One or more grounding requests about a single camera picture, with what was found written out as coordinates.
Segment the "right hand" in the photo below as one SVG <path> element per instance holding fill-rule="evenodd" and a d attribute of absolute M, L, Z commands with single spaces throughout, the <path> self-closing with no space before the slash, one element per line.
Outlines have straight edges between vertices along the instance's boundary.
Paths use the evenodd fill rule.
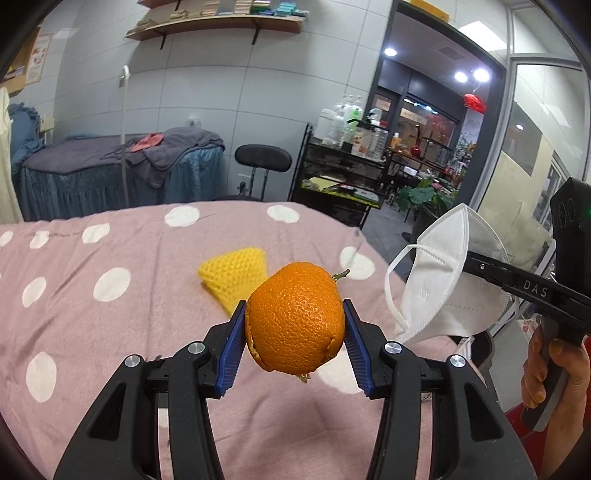
<path fill-rule="evenodd" d="M 586 347 L 548 338 L 539 326 L 523 365 L 521 397 L 526 409 L 552 409 L 546 428 L 541 479 L 590 476 L 590 357 Z"/>

